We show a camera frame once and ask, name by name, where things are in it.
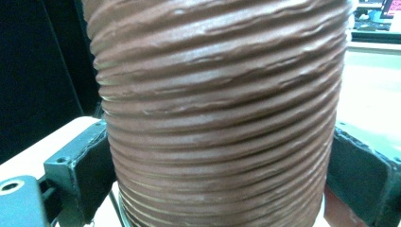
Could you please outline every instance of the dark wall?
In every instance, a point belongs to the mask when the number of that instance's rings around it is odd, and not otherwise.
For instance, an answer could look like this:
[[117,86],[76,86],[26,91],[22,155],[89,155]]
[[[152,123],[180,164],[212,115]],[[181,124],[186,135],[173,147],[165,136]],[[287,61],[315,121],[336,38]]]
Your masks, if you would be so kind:
[[[54,24],[67,29],[68,21]],[[0,1],[0,164],[94,110],[94,71],[84,34],[77,31],[77,19],[74,23],[61,40],[55,31],[62,29],[53,27],[43,1]],[[86,56],[78,57],[79,51]]]

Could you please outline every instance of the brown corrugated hose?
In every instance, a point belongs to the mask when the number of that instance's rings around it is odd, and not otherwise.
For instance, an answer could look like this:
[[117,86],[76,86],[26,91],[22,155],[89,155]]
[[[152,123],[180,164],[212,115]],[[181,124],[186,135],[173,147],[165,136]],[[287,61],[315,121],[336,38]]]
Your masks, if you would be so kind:
[[313,225],[349,1],[83,4],[132,224]]

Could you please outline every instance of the monitor screen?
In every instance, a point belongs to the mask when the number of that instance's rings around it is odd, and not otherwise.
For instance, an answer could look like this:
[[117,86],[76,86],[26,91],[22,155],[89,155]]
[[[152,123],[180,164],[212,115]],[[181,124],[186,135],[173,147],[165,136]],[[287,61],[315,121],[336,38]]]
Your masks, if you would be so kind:
[[392,19],[396,12],[401,13],[401,0],[385,0],[380,18]]
[[359,0],[358,8],[380,9],[383,6],[383,0]]

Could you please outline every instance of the hole in bracket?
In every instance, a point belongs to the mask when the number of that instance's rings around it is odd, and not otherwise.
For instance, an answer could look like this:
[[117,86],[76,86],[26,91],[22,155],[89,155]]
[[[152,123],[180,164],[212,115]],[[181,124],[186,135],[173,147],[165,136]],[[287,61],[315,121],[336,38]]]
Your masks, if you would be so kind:
[[10,183],[10,184],[4,185],[4,186],[1,188],[1,191],[9,191],[9,190],[11,190],[12,188],[15,188],[15,187],[17,187],[17,186],[18,186],[18,183]]
[[65,163],[65,162],[67,162],[67,158],[65,158],[65,157],[61,157],[61,158],[58,158],[57,160],[56,160],[56,162],[57,163]]
[[0,196],[11,194],[20,189],[23,185],[24,181],[21,180],[12,180],[9,182],[5,182],[0,185]]

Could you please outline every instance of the black metal bracket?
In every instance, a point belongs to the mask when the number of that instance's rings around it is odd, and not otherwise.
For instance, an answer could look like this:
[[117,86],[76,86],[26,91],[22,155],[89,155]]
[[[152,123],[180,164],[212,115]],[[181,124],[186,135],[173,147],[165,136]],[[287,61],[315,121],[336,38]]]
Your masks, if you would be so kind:
[[396,227],[401,219],[401,160],[390,144],[383,136],[336,125],[327,184],[369,226]]
[[37,181],[22,176],[0,183],[0,226],[61,227],[91,223],[109,195],[115,173],[106,122],[90,126],[44,162]]

